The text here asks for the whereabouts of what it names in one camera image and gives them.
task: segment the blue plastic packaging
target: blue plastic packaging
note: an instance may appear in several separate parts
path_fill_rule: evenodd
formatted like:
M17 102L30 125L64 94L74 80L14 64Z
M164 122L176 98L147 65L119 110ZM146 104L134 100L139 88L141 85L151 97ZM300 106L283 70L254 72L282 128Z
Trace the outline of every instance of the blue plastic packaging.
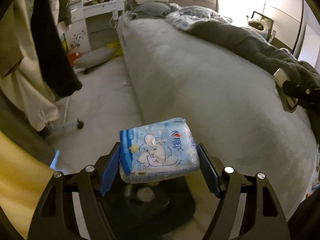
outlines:
M195 141L182 118L120 132L120 174L126 183L171 179L199 167Z

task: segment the white dresser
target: white dresser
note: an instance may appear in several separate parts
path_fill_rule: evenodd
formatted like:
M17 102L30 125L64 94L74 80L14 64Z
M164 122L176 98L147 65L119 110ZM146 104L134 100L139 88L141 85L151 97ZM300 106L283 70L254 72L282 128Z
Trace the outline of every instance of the white dresser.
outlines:
M72 24L65 32L70 53L93 51L117 39L111 18L124 10L125 0L83 6L88 1L93 0L70 0Z

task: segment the yellow bag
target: yellow bag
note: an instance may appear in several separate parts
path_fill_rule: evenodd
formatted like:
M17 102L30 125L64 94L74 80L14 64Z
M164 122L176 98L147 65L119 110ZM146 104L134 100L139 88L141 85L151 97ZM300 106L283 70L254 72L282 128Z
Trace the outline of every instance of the yellow bag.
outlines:
M24 239L53 173L0 132L0 206Z
M123 55L123 51L119 41L108 43L106 47L116 49L116 54L110 60Z

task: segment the blue gripper pad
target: blue gripper pad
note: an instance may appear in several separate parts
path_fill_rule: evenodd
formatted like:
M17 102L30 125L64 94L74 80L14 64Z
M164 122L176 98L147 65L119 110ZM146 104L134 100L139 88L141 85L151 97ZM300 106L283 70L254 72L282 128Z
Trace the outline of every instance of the blue gripper pad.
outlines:
M212 166L213 163L210 161L211 156L206 154L205 150L200 144L196 146L196 150L200 160L200 170L209 188L209 191L215 194L217 198L221 198L222 190L219 184L219 174Z
M102 196L104 196L106 192L110 191L113 180L115 179L116 173L119 169L120 144L115 151L110 154L112 154L112 156L100 177L99 191Z

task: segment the gray mattress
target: gray mattress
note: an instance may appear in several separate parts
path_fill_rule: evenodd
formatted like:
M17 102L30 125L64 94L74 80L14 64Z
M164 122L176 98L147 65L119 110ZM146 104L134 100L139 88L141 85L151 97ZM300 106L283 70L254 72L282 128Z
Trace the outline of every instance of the gray mattress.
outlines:
M185 118L196 142L225 165L242 174L265 173L291 217L317 152L306 111L298 106L286 113L272 75L227 49L164 20L129 21L127 16L121 16L117 31L145 123ZM195 214L202 234L214 200L201 174L187 180L197 204L202 202Z

